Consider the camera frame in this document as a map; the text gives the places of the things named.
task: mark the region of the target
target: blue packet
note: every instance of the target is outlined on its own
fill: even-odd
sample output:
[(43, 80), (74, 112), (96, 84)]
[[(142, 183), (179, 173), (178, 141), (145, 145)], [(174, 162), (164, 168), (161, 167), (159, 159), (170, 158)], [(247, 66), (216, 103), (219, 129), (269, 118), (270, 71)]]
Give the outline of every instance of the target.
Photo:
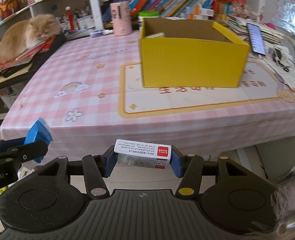
[[(36, 141), (44, 141), (48, 146), (49, 143), (53, 141), (51, 133), (46, 128), (45, 121), (42, 118), (39, 118), (35, 124), (28, 131), (24, 144), (36, 142)], [(37, 163), (41, 163), (43, 157), (34, 159)]]

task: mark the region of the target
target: smartphone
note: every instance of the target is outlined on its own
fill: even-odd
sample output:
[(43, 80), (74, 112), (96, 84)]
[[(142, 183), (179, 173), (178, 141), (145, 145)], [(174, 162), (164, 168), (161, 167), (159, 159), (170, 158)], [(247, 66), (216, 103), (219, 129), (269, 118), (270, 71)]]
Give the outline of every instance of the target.
[(265, 56), (265, 45), (260, 27), (255, 24), (248, 23), (247, 28), (253, 52)]

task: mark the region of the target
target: pink pen holder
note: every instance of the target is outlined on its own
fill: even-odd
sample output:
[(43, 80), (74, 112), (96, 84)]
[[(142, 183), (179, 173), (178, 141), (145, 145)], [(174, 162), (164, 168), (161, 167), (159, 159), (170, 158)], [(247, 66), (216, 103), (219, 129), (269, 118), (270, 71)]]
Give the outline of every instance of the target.
[(132, 22), (129, 14), (129, 2), (111, 3), (111, 16), (114, 34), (125, 36), (132, 33)]

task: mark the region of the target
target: gray ribbed surface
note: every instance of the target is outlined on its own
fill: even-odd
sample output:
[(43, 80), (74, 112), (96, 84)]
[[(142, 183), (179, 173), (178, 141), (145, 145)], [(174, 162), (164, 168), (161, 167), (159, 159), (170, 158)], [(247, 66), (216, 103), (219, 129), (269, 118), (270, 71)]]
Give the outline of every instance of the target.
[(65, 228), (26, 234), (5, 230), (0, 240), (230, 240), (241, 236), (209, 223), (193, 201), (175, 198), (170, 190), (116, 190), (93, 200)]

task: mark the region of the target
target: open cardboard box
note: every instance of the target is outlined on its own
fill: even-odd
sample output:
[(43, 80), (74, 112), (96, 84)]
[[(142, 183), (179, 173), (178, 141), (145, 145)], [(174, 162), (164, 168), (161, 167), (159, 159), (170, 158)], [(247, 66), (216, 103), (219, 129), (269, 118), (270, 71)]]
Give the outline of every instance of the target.
[[(165, 37), (146, 38), (160, 32)], [(214, 21), (144, 18), (140, 35), (143, 86), (236, 88), (249, 48)]]

